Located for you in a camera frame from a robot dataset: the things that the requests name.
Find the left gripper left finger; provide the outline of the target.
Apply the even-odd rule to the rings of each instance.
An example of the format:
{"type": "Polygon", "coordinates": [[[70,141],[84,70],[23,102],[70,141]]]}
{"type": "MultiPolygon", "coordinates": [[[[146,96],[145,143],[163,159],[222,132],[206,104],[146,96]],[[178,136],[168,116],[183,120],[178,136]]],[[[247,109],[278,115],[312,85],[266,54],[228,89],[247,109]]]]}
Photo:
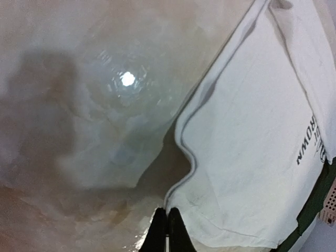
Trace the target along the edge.
{"type": "Polygon", "coordinates": [[[165,252],[167,215],[163,208],[155,210],[152,223],[141,246],[142,252],[165,252]]]}

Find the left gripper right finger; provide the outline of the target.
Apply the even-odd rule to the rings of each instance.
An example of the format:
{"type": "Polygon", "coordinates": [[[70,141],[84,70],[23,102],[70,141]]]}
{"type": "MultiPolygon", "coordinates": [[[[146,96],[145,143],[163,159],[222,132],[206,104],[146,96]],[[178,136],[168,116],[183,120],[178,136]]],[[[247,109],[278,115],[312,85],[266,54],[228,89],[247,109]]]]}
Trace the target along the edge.
{"type": "Polygon", "coordinates": [[[168,215],[168,237],[170,252],[196,252],[178,208],[168,215]]]}

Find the white green raglan t-shirt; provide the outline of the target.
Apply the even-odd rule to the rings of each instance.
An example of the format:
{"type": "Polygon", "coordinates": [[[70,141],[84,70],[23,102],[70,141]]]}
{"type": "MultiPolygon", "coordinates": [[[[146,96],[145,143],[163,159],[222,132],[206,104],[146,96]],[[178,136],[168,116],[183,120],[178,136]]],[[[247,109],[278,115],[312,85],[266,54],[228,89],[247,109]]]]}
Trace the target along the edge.
{"type": "Polygon", "coordinates": [[[314,1],[254,1],[177,120],[166,196],[210,248],[277,248],[335,157],[335,64],[314,1]]]}

